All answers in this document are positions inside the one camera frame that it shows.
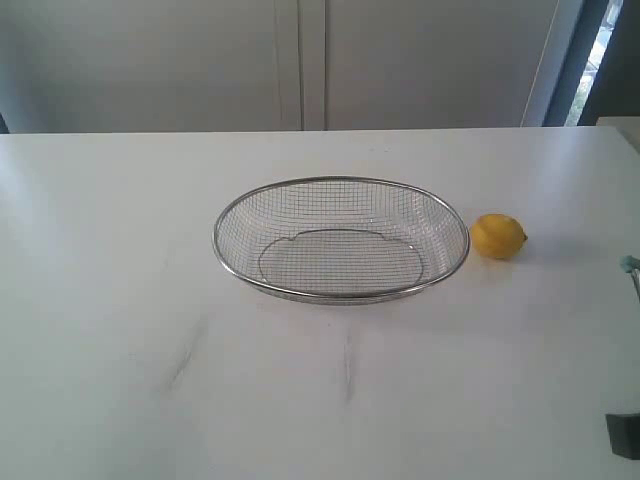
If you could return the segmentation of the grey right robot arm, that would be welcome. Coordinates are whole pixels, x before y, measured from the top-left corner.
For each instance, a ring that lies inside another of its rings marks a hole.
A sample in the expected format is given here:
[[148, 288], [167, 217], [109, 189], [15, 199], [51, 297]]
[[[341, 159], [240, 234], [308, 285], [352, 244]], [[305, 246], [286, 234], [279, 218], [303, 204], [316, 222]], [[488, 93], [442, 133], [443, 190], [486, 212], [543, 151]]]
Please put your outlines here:
[[640, 414], [606, 414], [606, 425], [614, 455], [640, 459]]

